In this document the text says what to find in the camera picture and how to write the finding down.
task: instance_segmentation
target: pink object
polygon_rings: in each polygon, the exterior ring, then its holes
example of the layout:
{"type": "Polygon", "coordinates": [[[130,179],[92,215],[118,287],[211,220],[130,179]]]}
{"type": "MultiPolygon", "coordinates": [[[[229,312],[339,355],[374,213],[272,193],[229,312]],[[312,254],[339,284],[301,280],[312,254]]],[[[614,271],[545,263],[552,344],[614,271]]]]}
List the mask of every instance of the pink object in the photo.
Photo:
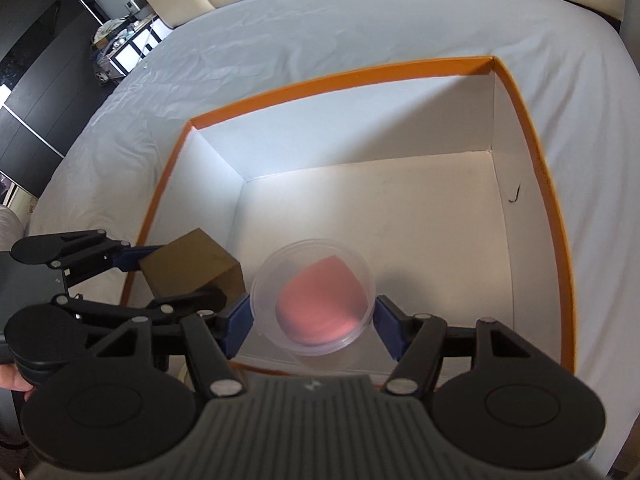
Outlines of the pink object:
{"type": "Polygon", "coordinates": [[[299,272],[282,288],[276,318],[292,341],[320,345],[357,328],[367,307],[367,295],[354,273],[338,256],[329,256],[299,272]]]}

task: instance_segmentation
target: small brown box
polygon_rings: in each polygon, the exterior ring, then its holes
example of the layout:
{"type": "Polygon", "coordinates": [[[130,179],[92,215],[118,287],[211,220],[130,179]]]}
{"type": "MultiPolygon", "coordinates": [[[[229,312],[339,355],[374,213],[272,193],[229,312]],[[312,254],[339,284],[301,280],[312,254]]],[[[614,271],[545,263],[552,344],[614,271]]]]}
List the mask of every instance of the small brown box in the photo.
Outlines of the small brown box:
{"type": "Polygon", "coordinates": [[[153,252],[140,261],[140,268],[156,298],[216,286],[229,304],[246,291],[240,263],[202,229],[153,252]]]}

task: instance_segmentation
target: bed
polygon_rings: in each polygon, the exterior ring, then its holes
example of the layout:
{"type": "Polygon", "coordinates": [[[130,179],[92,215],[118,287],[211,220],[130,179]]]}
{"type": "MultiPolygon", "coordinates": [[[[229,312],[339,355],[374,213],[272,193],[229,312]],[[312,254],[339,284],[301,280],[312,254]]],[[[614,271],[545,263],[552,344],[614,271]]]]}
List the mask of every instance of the bed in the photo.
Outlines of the bed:
{"type": "MultiPolygon", "coordinates": [[[[607,410],[606,472],[640,413],[640,78],[607,20],[625,0],[148,0],[176,30],[96,112],[43,193],[30,234],[141,229],[187,120],[322,76],[496,57],[513,75],[561,210],[575,297],[568,364],[607,410]]],[[[74,292],[121,300],[117,271],[74,292]]]]}

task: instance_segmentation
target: silver screw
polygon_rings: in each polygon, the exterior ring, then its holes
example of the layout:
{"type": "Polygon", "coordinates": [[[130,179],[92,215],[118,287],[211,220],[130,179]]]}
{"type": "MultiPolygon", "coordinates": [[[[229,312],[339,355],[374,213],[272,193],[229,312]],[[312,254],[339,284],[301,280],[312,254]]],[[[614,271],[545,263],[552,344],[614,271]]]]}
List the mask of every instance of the silver screw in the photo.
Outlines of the silver screw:
{"type": "Polygon", "coordinates": [[[394,395],[411,395],[418,390],[418,383],[411,379],[391,379],[386,390],[394,395]]]}
{"type": "Polygon", "coordinates": [[[209,388],[218,397],[233,397],[242,391],[242,384],[233,379],[220,379],[212,382],[209,388]]]}

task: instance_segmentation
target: round plastic container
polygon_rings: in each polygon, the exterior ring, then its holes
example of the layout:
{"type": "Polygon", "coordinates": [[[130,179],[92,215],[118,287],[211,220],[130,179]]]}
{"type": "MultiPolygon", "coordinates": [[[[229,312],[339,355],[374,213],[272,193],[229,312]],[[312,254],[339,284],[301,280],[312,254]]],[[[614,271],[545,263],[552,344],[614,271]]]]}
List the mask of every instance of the round plastic container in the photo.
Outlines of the round plastic container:
{"type": "Polygon", "coordinates": [[[371,322],[376,283],[366,261],[356,251],[332,240],[313,238],[285,246],[269,256],[255,275],[250,299],[254,324],[260,333],[292,354],[319,356],[344,348],[371,322]],[[330,256],[337,256],[351,269],[366,295],[367,309],[360,323],[346,335],[322,344],[302,344],[292,340],[282,329],[276,316],[276,302],[280,292],[292,278],[311,264],[330,256]]]}

